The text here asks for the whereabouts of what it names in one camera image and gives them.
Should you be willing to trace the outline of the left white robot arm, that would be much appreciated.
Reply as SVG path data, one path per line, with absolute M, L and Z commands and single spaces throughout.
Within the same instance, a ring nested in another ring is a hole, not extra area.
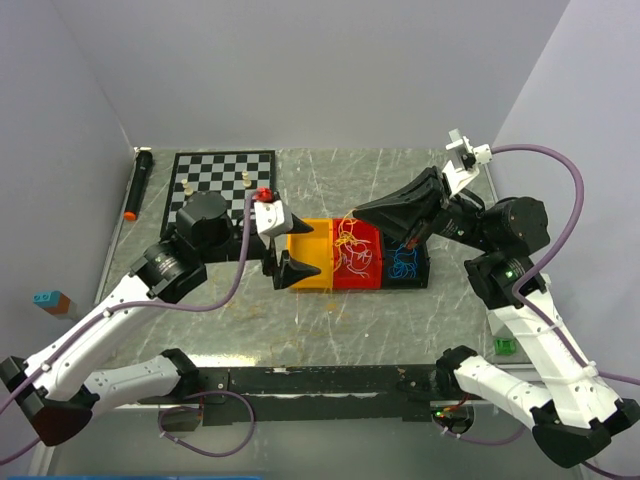
M 129 334 L 164 310 L 205 312 L 203 306 L 181 301 L 206 281 L 210 263 L 237 264 L 228 293 L 210 305 L 211 310 L 232 299 L 248 259 L 261 260 L 264 275 L 276 289 L 319 274 L 319 268 L 275 249 L 276 237 L 312 230 L 278 194 L 265 189 L 246 193 L 238 223 L 230 219 L 221 194 L 193 194 L 173 226 L 90 313 L 40 352 L 2 362 L 1 380 L 10 400 L 47 446 L 66 442 L 92 418 L 124 404 L 155 397 L 189 400 L 196 393 L 199 370 L 177 348 L 115 370 L 103 369 L 103 362 Z

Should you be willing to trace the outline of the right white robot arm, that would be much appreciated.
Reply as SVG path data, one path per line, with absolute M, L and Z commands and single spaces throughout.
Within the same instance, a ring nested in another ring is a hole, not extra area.
M 620 397 L 587 360 L 543 276 L 526 276 L 534 266 L 532 254 L 550 242 L 541 201 L 511 197 L 486 208 L 428 167 L 401 189 L 357 206 L 353 215 L 408 249 L 438 235 L 480 250 L 464 263 L 468 281 L 541 379 L 540 385 L 530 384 L 459 346 L 437 362 L 442 395 L 454 399 L 465 392 L 493 403 L 526 426 L 547 457 L 564 468 L 594 457 L 638 422 L 638 403 Z

